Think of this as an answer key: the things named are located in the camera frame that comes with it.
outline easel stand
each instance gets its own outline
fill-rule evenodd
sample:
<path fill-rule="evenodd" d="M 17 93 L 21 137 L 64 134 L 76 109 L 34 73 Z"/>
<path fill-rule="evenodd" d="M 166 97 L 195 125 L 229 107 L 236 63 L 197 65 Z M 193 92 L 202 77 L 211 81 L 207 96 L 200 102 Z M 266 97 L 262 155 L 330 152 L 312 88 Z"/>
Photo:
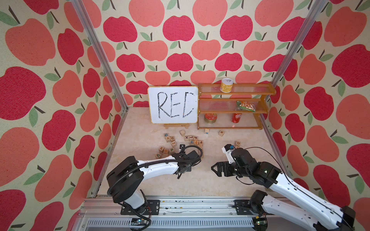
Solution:
<path fill-rule="evenodd" d="M 163 126 L 168 129 L 169 127 L 183 127 L 188 129 L 189 128 L 189 123 L 165 123 Z"/>

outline table surface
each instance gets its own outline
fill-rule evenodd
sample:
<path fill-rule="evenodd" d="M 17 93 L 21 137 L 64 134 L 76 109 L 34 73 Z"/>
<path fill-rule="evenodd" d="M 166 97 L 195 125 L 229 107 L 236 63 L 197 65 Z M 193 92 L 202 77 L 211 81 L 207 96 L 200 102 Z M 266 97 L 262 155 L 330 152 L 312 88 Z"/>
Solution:
<path fill-rule="evenodd" d="M 241 142 L 241 147 L 262 147 L 274 155 L 266 134 L 258 129 L 225 129 L 223 137 L 218 135 L 219 130 L 210 129 L 209 134 L 204 134 L 204 129 L 197 130 L 196 124 L 191 124 L 189 129 L 172 127 L 165 129 L 161 124 L 152 124 L 149 108 L 130 108 L 124 122 L 120 136 L 113 150 L 112 157 L 105 171 L 98 195 L 106 195 L 109 188 L 106 180 L 107 174 L 128 156 L 135 156 L 137 160 L 155 159 L 160 146 L 171 148 L 171 143 L 164 139 L 164 133 L 169 133 L 176 139 L 177 147 L 180 144 L 190 145 L 185 142 L 179 131 L 185 130 L 187 135 L 198 136 L 203 140 L 202 162 L 192 168 L 191 172 L 184 173 L 178 180 L 177 175 L 162 175 L 143 181 L 138 189 L 142 189 L 146 195 L 153 196 L 242 196 L 250 197 L 255 190 L 266 191 L 260 185 L 244 185 L 235 177 L 218 177 L 211 166 L 216 162 L 227 161 L 221 148 L 226 144 Z M 278 164 L 264 150 L 249 149 L 250 154 L 258 161 Z M 249 178 L 240 179 L 244 183 L 252 183 Z M 268 194 L 279 197 L 275 192 L 267 191 Z"/>

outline yellow can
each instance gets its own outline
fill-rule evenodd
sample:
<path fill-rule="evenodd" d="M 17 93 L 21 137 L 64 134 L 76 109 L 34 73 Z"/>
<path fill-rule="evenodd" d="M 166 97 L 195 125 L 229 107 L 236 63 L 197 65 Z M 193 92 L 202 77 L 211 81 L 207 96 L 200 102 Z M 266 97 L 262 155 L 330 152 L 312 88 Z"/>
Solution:
<path fill-rule="evenodd" d="M 221 81 L 220 91 L 224 93 L 231 92 L 232 85 L 234 84 L 234 81 L 229 78 L 224 78 Z"/>

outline canned food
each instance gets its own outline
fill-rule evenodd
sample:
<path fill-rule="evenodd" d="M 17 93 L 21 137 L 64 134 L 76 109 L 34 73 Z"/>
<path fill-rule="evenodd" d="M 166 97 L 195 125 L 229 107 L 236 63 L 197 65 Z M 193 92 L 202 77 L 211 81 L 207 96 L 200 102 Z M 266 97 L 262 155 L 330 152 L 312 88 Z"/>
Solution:
<path fill-rule="evenodd" d="M 239 123 L 241 117 L 242 117 L 241 113 L 234 113 L 232 114 L 231 122 Z"/>
<path fill-rule="evenodd" d="M 220 91 L 224 93 L 231 92 L 232 85 L 234 84 L 232 79 L 224 78 L 221 81 Z"/>
<path fill-rule="evenodd" d="M 217 114 L 214 114 L 214 113 L 204 114 L 204 121 L 207 123 L 214 123 L 216 122 L 216 119 L 217 119 Z"/>

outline whiteboard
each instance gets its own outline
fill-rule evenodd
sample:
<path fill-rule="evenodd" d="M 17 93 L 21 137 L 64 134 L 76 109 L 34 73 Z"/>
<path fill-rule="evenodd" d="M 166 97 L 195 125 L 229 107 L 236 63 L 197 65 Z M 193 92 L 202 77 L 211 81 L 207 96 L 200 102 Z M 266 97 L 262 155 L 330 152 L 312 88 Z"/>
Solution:
<path fill-rule="evenodd" d="M 196 123 L 198 87 L 151 86 L 148 88 L 152 123 Z"/>

